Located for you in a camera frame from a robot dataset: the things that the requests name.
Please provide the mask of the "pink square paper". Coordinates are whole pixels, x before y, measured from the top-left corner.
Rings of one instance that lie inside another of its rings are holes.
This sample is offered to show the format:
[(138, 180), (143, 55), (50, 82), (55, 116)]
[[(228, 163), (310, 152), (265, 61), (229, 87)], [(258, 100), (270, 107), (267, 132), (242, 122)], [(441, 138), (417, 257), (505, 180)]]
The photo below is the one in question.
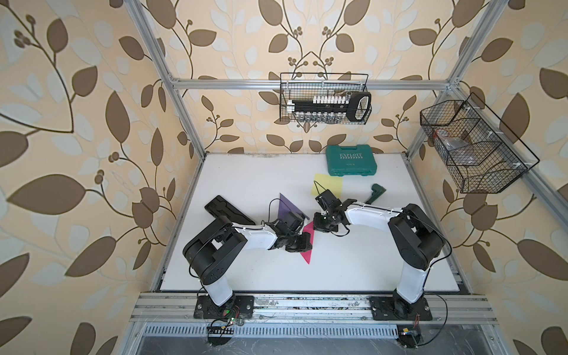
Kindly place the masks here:
[(308, 239), (306, 244), (306, 251), (300, 253), (303, 257), (305, 262), (309, 265), (312, 260), (312, 249), (313, 249), (313, 242), (314, 242), (314, 222), (310, 222), (303, 228), (303, 233), (307, 233)]

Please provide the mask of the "purple square paper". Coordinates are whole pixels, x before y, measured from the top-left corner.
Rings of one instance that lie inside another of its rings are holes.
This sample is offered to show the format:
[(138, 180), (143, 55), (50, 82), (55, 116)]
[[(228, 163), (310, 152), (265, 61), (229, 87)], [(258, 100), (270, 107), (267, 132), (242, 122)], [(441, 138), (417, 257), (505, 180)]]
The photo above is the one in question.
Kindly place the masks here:
[(283, 194), (280, 194), (279, 198), (279, 207), (278, 207), (278, 215), (277, 217), (281, 220), (284, 220), (286, 217), (297, 217), (301, 220), (310, 220), (306, 214), (304, 214), (298, 207), (296, 207), (288, 198), (286, 198)]

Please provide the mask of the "yellow square paper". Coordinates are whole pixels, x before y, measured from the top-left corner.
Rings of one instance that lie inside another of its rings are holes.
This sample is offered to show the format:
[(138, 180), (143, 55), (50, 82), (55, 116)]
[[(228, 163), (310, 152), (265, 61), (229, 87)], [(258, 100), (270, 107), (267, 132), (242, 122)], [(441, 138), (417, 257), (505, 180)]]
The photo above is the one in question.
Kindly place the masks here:
[(335, 197), (341, 198), (343, 192), (343, 178), (337, 176), (329, 176), (324, 174), (316, 174), (312, 183), (311, 195), (316, 197), (320, 193), (329, 189)]

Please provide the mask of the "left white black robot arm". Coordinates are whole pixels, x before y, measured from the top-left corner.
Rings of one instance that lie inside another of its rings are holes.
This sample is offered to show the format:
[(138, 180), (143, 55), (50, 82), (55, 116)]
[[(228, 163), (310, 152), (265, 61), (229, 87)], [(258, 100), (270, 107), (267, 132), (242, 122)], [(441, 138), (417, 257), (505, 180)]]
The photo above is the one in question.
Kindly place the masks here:
[(272, 222), (247, 226), (220, 216), (185, 245), (182, 255), (189, 263), (190, 275), (199, 279), (213, 304), (224, 306), (234, 297), (226, 272), (237, 256), (244, 250), (256, 249), (310, 251), (311, 235), (304, 230), (306, 220), (304, 214), (287, 212)]

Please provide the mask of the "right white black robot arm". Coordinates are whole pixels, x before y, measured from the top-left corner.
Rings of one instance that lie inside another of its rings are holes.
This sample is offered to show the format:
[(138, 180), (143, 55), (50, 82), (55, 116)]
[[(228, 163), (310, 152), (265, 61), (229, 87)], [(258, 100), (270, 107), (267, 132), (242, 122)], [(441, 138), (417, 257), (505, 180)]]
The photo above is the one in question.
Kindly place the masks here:
[(314, 229), (339, 236), (340, 226), (367, 226), (390, 233), (404, 264), (394, 295), (408, 305), (417, 303), (431, 266), (446, 245), (445, 237), (416, 204), (395, 210), (363, 204), (355, 199), (341, 201), (330, 190), (315, 198), (322, 209), (314, 215)]

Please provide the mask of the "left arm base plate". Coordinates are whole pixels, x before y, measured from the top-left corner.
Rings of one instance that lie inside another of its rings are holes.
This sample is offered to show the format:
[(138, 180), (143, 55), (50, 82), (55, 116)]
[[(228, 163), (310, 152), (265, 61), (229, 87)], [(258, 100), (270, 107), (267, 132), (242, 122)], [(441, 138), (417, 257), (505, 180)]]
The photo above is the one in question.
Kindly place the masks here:
[(193, 317), (203, 320), (227, 320), (227, 319), (251, 319), (254, 312), (254, 297), (245, 295), (233, 295), (222, 306), (217, 306), (207, 296), (199, 296), (195, 306)]

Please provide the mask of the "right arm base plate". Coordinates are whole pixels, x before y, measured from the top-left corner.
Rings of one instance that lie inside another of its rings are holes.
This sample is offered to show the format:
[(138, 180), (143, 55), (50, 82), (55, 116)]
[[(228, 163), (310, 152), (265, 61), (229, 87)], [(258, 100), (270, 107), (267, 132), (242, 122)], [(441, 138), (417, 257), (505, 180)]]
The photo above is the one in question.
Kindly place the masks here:
[(368, 298), (372, 318), (375, 321), (432, 321), (430, 306), (424, 296), (415, 303), (409, 303), (396, 292), (392, 296)]

